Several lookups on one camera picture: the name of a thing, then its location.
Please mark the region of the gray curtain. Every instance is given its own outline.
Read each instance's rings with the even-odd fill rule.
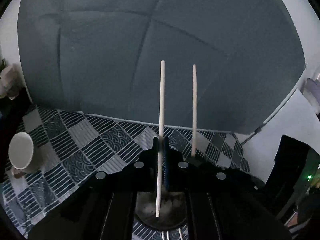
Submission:
[[[20,59],[37,104],[165,124],[251,133],[305,66],[282,0],[21,0]]]

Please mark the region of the wooden stick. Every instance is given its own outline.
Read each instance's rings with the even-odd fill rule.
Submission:
[[[180,240],[183,240],[181,228],[179,228],[179,235],[180,235]]]
[[[164,128],[164,60],[160,68],[160,109],[159,109],[159,152],[156,192],[156,217],[160,215],[161,184],[162,184],[162,158],[163,158],[163,128]]]
[[[196,156],[196,134],[197,134],[197,73],[196,65],[192,71],[193,94],[192,94],[192,148],[191,156]]]

